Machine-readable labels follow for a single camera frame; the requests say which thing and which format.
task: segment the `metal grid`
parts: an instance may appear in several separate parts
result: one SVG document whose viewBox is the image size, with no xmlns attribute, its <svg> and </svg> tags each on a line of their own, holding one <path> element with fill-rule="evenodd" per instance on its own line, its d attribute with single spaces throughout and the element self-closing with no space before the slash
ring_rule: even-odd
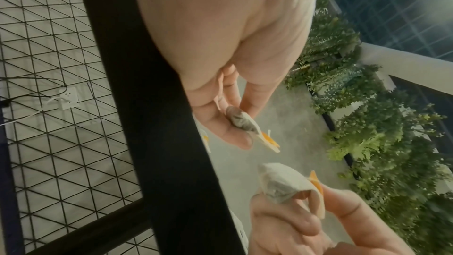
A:
<svg viewBox="0 0 453 255">
<path fill-rule="evenodd" d="M 336 0 L 365 42 L 453 61 L 450 0 Z"/>
<path fill-rule="evenodd" d="M 141 198 L 82 0 L 0 0 L 1 98 L 27 252 Z M 75 87 L 80 106 L 49 97 Z M 149 230 L 109 254 L 158 254 Z"/>
</svg>

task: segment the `wall socket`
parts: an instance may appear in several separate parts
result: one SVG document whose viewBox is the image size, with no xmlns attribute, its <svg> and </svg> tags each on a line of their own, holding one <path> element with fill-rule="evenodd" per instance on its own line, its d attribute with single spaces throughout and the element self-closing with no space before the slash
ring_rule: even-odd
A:
<svg viewBox="0 0 453 255">
<path fill-rule="evenodd" d="M 62 99 L 61 108 L 63 110 L 79 106 L 79 96 L 77 95 L 76 87 L 61 89 L 60 93 L 62 93 L 59 97 Z"/>
</svg>

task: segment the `concrete ground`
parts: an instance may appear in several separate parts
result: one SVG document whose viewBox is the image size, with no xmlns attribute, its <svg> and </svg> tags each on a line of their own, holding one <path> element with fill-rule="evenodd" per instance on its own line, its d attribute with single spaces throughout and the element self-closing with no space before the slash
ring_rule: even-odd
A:
<svg viewBox="0 0 453 255">
<path fill-rule="evenodd" d="M 243 91 L 244 81 L 239 81 Z M 348 182 L 337 176 L 348 167 L 344 161 L 327 157 L 328 143 L 323 135 L 328 128 L 320 115 L 310 107 L 311 96 L 304 88 L 288 91 L 283 85 L 272 95 L 266 108 L 256 118 L 261 129 L 271 130 L 271 136 L 281 146 L 274 153 L 260 143 L 249 151 L 229 146 L 214 135 L 210 136 L 210 154 L 230 209 L 250 233 L 248 203 L 258 189 L 257 165 L 279 162 L 304 175 L 315 170 L 319 180 L 335 188 L 346 189 Z M 334 241 L 350 242 L 340 223 L 331 214 L 323 220 L 323 230 Z"/>
</svg>

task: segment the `orange object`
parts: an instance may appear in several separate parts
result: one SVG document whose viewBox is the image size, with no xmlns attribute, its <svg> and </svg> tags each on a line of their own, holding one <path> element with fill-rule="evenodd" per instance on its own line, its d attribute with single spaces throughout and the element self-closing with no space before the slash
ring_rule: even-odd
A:
<svg viewBox="0 0 453 255">
<path fill-rule="evenodd" d="M 318 177 L 316 176 L 316 173 L 314 170 L 310 172 L 310 176 L 308 177 L 308 180 L 316 187 L 317 190 L 321 193 L 322 196 L 324 196 L 324 191 L 322 190 L 322 185 L 319 182 Z"/>
<path fill-rule="evenodd" d="M 280 147 L 280 145 L 277 144 L 271 137 L 269 137 L 268 134 L 266 134 L 265 132 L 261 132 L 261 133 L 263 134 L 264 139 L 267 140 L 271 145 Z"/>
</svg>

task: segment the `white cable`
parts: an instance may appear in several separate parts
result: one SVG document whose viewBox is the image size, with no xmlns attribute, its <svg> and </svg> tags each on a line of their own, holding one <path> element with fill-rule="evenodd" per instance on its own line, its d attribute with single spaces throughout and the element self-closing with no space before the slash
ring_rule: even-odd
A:
<svg viewBox="0 0 453 255">
<path fill-rule="evenodd" d="M 47 107 L 47 105 L 48 105 L 51 101 L 57 100 L 57 99 L 60 99 L 60 98 L 61 98 L 61 97 L 53 97 L 53 98 L 50 98 L 50 99 L 48 99 L 48 100 L 44 103 L 43 107 L 41 107 L 41 108 L 39 109 L 39 111 L 37 111 L 37 112 L 35 112 L 35 113 L 31 114 L 31 115 L 28 115 L 28 116 L 25 116 L 25 117 L 21 117 L 21 118 L 18 118 L 18 119 L 11 120 L 11 121 L 9 121 L 9 122 L 3 123 L 3 124 L 0 125 L 0 127 L 1 127 L 1 126 L 6 126 L 6 125 L 9 125 L 9 124 L 12 124 L 12 123 L 17 123 L 17 122 L 19 122 L 19 121 L 21 121 L 21 120 L 23 120 L 23 119 L 27 119 L 27 118 L 29 118 L 29 117 L 32 117 L 32 116 L 34 116 L 34 115 L 37 115 L 37 114 L 39 114 L 40 112 L 44 111 L 44 108 Z"/>
</svg>

